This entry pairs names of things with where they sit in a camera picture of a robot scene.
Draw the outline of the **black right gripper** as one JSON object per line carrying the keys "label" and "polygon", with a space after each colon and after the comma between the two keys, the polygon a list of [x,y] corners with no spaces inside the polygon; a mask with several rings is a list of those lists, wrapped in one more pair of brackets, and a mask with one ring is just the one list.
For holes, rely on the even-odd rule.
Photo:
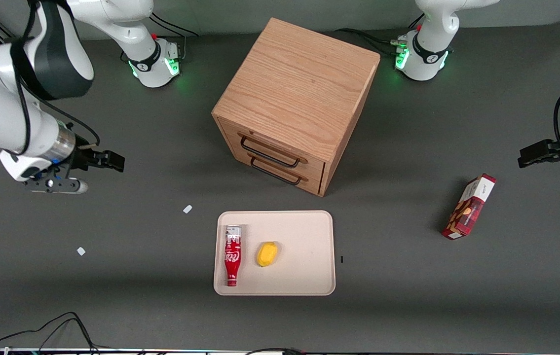
{"label": "black right gripper", "polygon": [[77,146],[72,154],[65,160],[70,170],[88,171],[89,168],[112,169],[122,173],[124,171],[125,158],[113,151],[105,150],[96,153],[93,149],[95,143]]}

